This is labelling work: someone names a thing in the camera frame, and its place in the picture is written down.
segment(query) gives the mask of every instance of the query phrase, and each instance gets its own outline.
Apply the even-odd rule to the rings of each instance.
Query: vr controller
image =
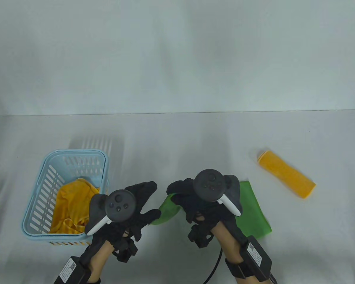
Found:
[[[223,176],[212,169],[203,170],[195,177],[193,188],[201,199],[224,204],[235,216],[242,214],[239,180],[236,176]]]
[[[113,191],[110,195],[95,194],[89,204],[89,222],[84,229],[85,234],[93,235],[105,224],[129,219],[136,205],[134,195],[126,189]]]

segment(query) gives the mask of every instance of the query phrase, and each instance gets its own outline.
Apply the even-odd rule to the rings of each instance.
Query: light blue plastic basket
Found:
[[[84,178],[100,193],[107,194],[109,159],[96,149],[55,150],[49,153],[40,168],[28,208],[22,221],[22,232],[33,241],[57,245],[89,244],[92,237],[82,234],[49,234],[60,187],[77,178]]]

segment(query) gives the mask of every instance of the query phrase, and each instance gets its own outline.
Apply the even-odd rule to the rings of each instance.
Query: green cloth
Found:
[[[255,238],[261,238],[271,233],[272,229],[259,207],[249,181],[240,182],[240,195],[243,214],[235,218],[238,228],[247,237],[253,235]],[[173,194],[168,195],[159,207],[162,214],[159,219],[151,223],[152,225],[160,225],[167,222],[180,211],[181,207],[171,201],[172,196]]]

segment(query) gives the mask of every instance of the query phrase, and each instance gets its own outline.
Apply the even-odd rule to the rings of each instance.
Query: table surface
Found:
[[[260,243],[281,283],[355,283],[355,111],[123,114],[0,117],[0,283],[52,283],[82,246],[32,242],[20,223],[46,154],[99,148],[110,157],[111,191],[156,181],[145,210],[167,186],[206,168],[251,182],[272,233]],[[271,149],[317,183],[303,200],[261,169]],[[111,257],[106,283],[200,284],[217,241],[189,242],[183,213],[147,226],[127,264]],[[225,261],[210,283],[235,283]]]

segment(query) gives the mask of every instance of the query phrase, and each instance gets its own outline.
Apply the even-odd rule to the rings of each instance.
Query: white label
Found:
[[[72,258],[70,258],[59,274],[59,277],[62,279],[63,283],[67,282],[75,267],[76,263],[72,260]]]
[[[254,248],[252,243],[249,243],[247,247],[248,253],[251,255],[252,259],[256,262],[256,264],[260,267],[260,264],[262,263],[262,257],[258,253],[258,251]]]

